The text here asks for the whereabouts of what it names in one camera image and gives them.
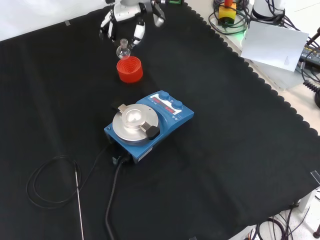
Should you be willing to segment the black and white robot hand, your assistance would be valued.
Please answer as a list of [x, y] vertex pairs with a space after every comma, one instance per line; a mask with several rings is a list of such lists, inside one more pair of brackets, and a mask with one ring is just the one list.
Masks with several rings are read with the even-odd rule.
[[135, 30], [129, 48], [137, 46], [145, 35], [146, 24], [143, 15], [152, 13], [154, 25], [161, 27], [165, 20], [165, 13], [160, 5], [167, 4], [167, 0], [120, 0], [115, 2], [100, 24], [100, 34], [107, 35], [116, 41], [117, 24], [128, 20], [136, 20]]

